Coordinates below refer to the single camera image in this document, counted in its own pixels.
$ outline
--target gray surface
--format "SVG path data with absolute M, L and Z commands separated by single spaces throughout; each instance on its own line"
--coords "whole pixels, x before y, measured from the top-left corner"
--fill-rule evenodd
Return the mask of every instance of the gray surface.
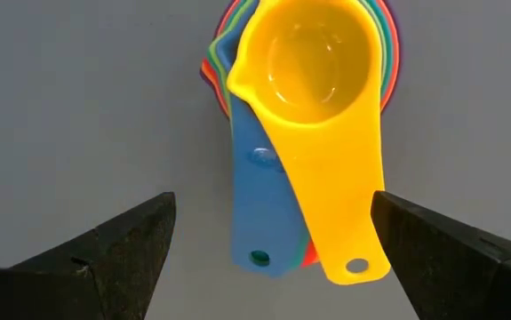
M 0 0 L 0 266 L 165 190 L 148 319 L 413 319 L 392 274 L 338 287 L 230 263 L 229 129 L 197 74 L 227 0 Z M 387 189 L 511 237 L 511 1 L 393 0 Z

